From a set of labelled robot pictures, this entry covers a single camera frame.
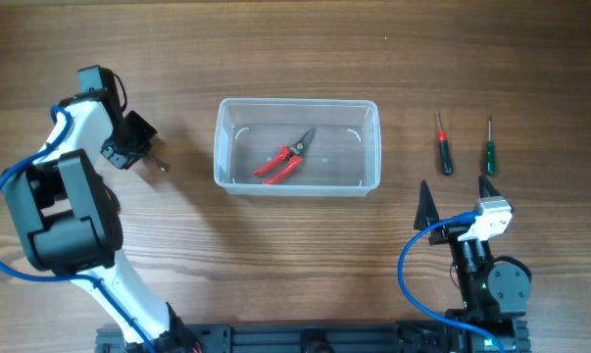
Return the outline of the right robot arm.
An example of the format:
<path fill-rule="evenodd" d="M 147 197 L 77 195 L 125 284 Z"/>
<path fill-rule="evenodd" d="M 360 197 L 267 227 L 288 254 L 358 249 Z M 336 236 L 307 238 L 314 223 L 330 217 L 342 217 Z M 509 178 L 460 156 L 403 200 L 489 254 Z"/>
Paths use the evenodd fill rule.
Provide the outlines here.
<path fill-rule="evenodd" d="M 511 256 L 496 257 L 489 240 L 503 234 L 514 207 L 486 176 L 478 178 L 475 217 L 455 218 L 444 225 L 426 181 L 419 187 L 414 229 L 430 230 L 431 245 L 450 247 L 452 267 L 464 302 L 444 318 L 397 327 L 404 352 L 529 352 L 531 342 L 526 314 L 532 274 Z"/>

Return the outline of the silver L-shaped socket wrench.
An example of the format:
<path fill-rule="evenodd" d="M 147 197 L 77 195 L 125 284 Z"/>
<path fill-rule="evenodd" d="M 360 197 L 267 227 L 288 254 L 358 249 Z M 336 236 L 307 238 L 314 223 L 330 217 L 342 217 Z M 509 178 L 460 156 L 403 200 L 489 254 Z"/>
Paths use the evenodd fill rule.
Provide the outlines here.
<path fill-rule="evenodd" d="M 146 159 L 151 161 L 161 172 L 167 173 L 169 171 L 169 166 L 158 158 L 147 155 Z"/>

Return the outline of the red handled snips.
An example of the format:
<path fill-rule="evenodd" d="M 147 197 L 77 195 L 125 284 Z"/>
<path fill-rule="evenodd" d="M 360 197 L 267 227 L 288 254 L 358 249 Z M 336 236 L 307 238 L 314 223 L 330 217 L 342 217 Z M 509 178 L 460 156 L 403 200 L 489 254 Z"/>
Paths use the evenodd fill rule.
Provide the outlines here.
<path fill-rule="evenodd" d="M 274 158 L 253 172 L 253 176 L 264 176 L 278 165 L 284 163 L 284 167 L 274 176 L 265 180 L 264 184 L 278 184 L 284 181 L 304 162 L 304 156 L 310 148 L 315 134 L 316 129 L 311 127 L 293 144 L 283 145 Z"/>

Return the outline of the red black screwdriver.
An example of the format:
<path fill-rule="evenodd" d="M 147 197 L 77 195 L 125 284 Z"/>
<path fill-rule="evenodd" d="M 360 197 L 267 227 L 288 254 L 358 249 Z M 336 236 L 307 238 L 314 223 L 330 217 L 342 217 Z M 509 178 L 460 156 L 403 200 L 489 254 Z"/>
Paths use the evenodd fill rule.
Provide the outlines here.
<path fill-rule="evenodd" d="M 441 171 L 444 176 L 450 176 L 454 172 L 453 162 L 451 159 L 447 135 L 444 131 L 441 115 L 436 113 L 438 122 L 438 147 L 440 155 Z"/>

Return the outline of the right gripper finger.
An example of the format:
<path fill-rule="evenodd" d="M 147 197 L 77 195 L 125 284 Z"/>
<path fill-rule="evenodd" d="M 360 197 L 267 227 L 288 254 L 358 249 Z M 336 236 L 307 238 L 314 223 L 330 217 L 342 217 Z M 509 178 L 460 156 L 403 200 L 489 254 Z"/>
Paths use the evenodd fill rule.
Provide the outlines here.
<path fill-rule="evenodd" d="M 425 180 L 419 186 L 419 204 L 414 221 L 414 229 L 424 230 L 440 220 L 439 214 L 431 195 L 430 188 Z"/>
<path fill-rule="evenodd" d="M 481 198 L 499 197 L 501 193 L 493 186 L 487 175 L 478 177 L 478 191 Z"/>

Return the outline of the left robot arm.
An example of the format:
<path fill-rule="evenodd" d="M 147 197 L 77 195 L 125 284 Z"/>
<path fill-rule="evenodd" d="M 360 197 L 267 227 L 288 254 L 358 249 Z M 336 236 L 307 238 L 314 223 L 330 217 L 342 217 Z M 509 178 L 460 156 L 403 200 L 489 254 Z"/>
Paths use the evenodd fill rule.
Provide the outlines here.
<path fill-rule="evenodd" d="M 98 157 L 127 170 L 150 155 L 156 130 L 126 107 L 123 83 L 95 65 L 78 72 L 79 92 L 51 109 L 54 128 L 40 150 L 6 170 L 6 199 L 20 243 L 38 271 L 12 277 L 69 281 L 120 327 L 121 352 L 198 352 L 201 344 L 125 256 L 120 204 L 94 169 Z"/>

